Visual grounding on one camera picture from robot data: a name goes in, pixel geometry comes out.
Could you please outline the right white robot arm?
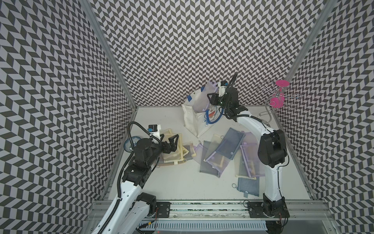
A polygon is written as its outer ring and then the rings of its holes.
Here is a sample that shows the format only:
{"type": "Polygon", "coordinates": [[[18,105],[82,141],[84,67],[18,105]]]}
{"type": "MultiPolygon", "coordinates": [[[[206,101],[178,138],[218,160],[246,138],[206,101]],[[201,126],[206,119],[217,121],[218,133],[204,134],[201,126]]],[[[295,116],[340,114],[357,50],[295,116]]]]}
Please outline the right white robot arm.
{"type": "Polygon", "coordinates": [[[259,142],[258,158],[265,166],[266,188],[263,193],[263,213],[267,217],[289,218],[285,197],[282,195],[282,170],[288,165],[285,133],[267,127],[239,103],[239,94],[234,84],[238,73],[229,82],[219,83],[218,93],[209,93],[207,98],[213,106],[219,106],[228,120],[233,120],[248,129],[259,142]]]}

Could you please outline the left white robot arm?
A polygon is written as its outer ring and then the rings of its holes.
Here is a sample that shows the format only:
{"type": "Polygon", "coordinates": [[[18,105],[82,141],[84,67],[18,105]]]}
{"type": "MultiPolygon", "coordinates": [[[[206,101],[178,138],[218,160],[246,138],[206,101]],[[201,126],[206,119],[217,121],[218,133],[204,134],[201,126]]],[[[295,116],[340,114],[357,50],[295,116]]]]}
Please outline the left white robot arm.
{"type": "Polygon", "coordinates": [[[144,128],[136,121],[127,126],[131,145],[127,158],[117,178],[117,197],[112,201],[94,234],[142,233],[142,229],[157,220],[156,196],[143,192],[144,185],[156,169],[162,154],[177,151],[179,135],[164,141],[159,124],[144,128]]]}

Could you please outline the white canvas bag blue handles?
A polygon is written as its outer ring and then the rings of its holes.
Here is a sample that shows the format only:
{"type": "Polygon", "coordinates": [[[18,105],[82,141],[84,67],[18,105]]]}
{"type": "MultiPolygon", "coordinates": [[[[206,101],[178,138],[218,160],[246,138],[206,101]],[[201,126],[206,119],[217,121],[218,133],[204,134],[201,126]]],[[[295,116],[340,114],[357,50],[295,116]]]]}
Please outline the white canvas bag blue handles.
{"type": "Polygon", "coordinates": [[[209,105],[208,109],[202,113],[196,113],[191,106],[191,94],[187,96],[182,104],[184,112],[185,127],[196,137],[201,137],[216,122],[220,120],[222,114],[217,106],[209,105]]]}

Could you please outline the large purple trim mesh pouch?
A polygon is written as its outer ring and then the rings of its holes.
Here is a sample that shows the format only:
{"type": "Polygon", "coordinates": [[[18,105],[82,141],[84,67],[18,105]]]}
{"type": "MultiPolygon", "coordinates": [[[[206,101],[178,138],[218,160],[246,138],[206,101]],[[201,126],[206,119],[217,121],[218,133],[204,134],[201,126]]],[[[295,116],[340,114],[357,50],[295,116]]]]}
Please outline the large purple trim mesh pouch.
{"type": "Polygon", "coordinates": [[[216,83],[208,81],[204,86],[191,94],[191,106],[196,113],[205,112],[209,105],[208,94],[216,93],[218,87],[216,83]]]}

